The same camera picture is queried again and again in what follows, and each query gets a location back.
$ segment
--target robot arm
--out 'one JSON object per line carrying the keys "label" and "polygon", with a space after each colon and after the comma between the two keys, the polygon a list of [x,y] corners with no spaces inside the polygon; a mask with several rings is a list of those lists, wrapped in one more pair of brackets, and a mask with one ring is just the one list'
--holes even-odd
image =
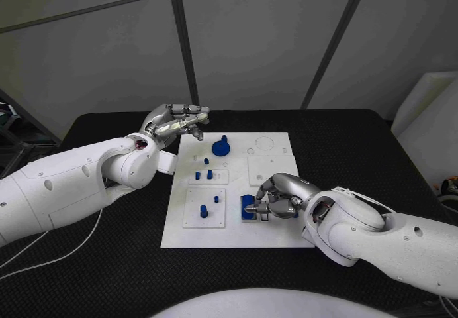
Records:
{"label": "robot arm", "polygon": [[458,227],[388,208],[380,215],[356,196],[381,205],[349,190],[319,191],[300,178],[273,174],[244,211],[277,217],[303,211],[302,237],[339,265],[364,259],[398,282],[458,299]]}
{"label": "robot arm", "polygon": [[[21,237],[78,221],[151,181],[174,173],[176,157],[159,151],[176,134],[201,140],[207,107],[161,105],[139,133],[54,154],[0,180],[0,247]],[[103,177],[116,182],[104,188]]]}

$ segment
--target black tabletop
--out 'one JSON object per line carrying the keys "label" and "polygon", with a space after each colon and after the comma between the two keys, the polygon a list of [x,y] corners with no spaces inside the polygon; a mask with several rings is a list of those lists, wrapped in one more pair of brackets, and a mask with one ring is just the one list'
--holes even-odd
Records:
{"label": "black tabletop", "polygon": [[[146,112],[94,113],[74,121],[61,150],[136,132]],[[341,186],[403,213],[447,222],[378,115],[345,111],[212,111],[204,132],[289,133],[297,173],[320,189]],[[176,153],[179,140],[166,151]],[[172,304],[233,288],[289,288],[384,311],[436,296],[391,280],[359,260],[335,264],[316,248],[159,249],[172,176],[104,208],[97,229],[64,260],[0,281],[0,316],[145,317]],[[53,230],[0,269],[63,256],[91,230],[97,213]],[[32,241],[1,248],[0,264]]]}

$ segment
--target blue knob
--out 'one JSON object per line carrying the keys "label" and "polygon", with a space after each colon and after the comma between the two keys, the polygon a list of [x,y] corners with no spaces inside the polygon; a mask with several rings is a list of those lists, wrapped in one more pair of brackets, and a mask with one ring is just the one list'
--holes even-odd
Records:
{"label": "blue knob", "polygon": [[207,217],[207,207],[199,205],[199,217],[204,219]]}
{"label": "blue knob", "polygon": [[223,157],[230,151],[230,146],[227,144],[227,137],[221,135],[221,140],[215,141],[211,146],[211,153],[217,157]]}

